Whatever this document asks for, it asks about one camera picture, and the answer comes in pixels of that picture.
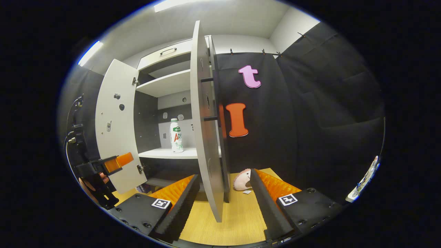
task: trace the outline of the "wooden floor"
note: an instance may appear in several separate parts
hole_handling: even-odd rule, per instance
[[[270,168],[261,171],[280,179]],[[243,194],[243,191],[233,189],[232,182],[237,174],[230,174],[230,203],[224,203],[222,222],[216,222],[205,193],[200,192],[180,239],[209,245],[240,245],[265,240],[263,230],[266,229],[266,225],[254,192],[247,195]],[[135,193],[138,193],[136,189],[132,189],[123,195],[117,192],[113,194],[121,203]]]

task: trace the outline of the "pink plush toy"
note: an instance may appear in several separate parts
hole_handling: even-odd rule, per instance
[[[245,169],[236,176],[233,181],[233,188],[235,190],[246,190],[248,187],[246,184],[250,181],[251,169]]]

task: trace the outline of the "white shelf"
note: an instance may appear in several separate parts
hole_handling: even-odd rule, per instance
[[[221,147],[219,148],[219,157],[221,157]],[[184,147],[184,151],[173,153],[171,148],[157,148],[145,151],[139,154],[141,158],[165,158],[165,159],[197,159],[198,153],[195,147]]]
[[[136,90],[157,98],[190,90],[190,69],[146,82],[136,87]]]

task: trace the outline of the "ceiling light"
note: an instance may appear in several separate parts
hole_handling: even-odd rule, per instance
[[[97,51],[98,49],[103,45],[100,41],[97,41],[87,52],[83,55],[83,57],[78,61],[78,64],[80,66],[83,66]]]
[[[196,1],[200,1],[200,0],[165,0],[159,4],[156,4],[154,8],[155,8],[155,12],[158,13],[161,10],[165,10],[174,6],[196,2]]]

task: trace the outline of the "white bottle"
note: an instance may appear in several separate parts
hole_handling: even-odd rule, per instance
[[[170,142],[172,143],[172,152],[180,153],[184,151],[182,146],[181,128],[178,125],[178,119],[172,118],[170,124]]]

